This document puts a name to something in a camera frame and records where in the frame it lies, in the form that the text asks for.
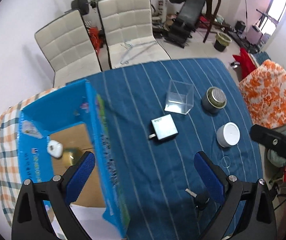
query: trash can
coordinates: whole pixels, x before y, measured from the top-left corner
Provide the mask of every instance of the trash can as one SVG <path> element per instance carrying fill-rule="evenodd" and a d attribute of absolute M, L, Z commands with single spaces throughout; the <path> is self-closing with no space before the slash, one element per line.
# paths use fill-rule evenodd
<path fill-rule="evenodd" d="M 214 44 L 214 48 L 217 49 L 218 51 L 222 52 L 231 43 L 231 38 L 222 32 L 216 33 L 216 41 Z"/>

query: transparent cube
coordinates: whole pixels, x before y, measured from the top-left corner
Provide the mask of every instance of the transparent cube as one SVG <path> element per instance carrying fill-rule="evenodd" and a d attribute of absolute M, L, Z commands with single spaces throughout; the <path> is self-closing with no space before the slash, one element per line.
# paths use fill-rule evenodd
<path fill-rule="evenodd" d="M 194 87 L 192 84 L 171 80 L 164 110 L 178 114 L 187 114 L 193 108 L 193 92 Z"/>

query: chair backrest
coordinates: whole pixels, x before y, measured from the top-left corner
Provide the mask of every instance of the chair backrest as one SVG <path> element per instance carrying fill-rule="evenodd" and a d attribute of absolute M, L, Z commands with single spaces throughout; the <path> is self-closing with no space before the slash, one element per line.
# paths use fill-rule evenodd
<path fill-rule="evenodd" d="M 78 10 L 43 27 L 35 33 L 35 40 L 55 72 L 89 54 L 96 54 Z"/>
<path fill-rule="evenodd" d="M 98 10 L 108 46 L 153 36 L 150 0 L 101 0 Z"/>
<path fill-rule="evenodd" d="M 214 10 L 214 13 L 212 13 L 212 3 L 213 0 L 206 0 L 206 18 L 208 20 L 214 20 L 216 18 L 216 15 L 218 14 L 220 5 L 222 0 L 218 0 L 218 4 L 216 5 L 216 8 Z"/>

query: weight bench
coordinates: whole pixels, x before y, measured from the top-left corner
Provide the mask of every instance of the weight bench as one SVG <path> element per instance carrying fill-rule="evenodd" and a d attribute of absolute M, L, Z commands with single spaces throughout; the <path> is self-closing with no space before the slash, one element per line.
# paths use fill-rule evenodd
<path fill-rule="evenodd" d="M 184 48 L 191 31 L 195 31 L 204 5 L 205 0 L 186 0 L 165 39 Z"/>

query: white leather chair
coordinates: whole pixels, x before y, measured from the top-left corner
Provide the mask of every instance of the white leather chair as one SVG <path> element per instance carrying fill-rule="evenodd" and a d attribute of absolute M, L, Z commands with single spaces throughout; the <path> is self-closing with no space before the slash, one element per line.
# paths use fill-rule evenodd
<path fill-rule="evenodd" d="M 78 10 L 43 27 L 35 40 L 55 71 L 54 87 L 102 71 Z"/>
<path fill-rule="evenodd" d="M 153 37 L 150 0 L 100 0 L 98 11 L 111 68 L 170 59 Z M 131 45 L 152 43 L 135 46 L 124 58 L 128 50 L 125 42 Z M 129 59 L 128 63 L 121 64 L 122 59 Z"/>

